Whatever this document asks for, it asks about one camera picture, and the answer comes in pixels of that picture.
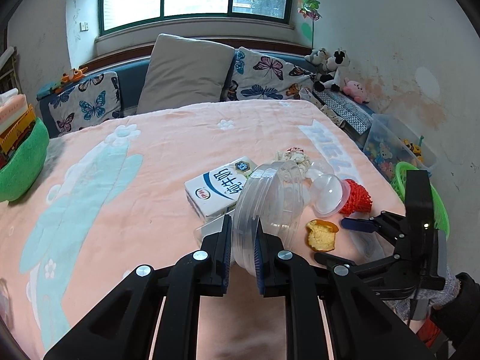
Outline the grey gloved right hand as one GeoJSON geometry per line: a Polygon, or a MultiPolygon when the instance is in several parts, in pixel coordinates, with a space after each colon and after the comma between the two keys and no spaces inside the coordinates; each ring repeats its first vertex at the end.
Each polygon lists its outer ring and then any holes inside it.
{"type": "Polygon", "coordinates": [[[419,289],[402,300],[385,301],[397,316],[404,322],[411,320],[425,320],[433,306],[445,306],[452,302],[460,291],[460,281],[447,267],[446,281],[442,290],[419,289]]]}

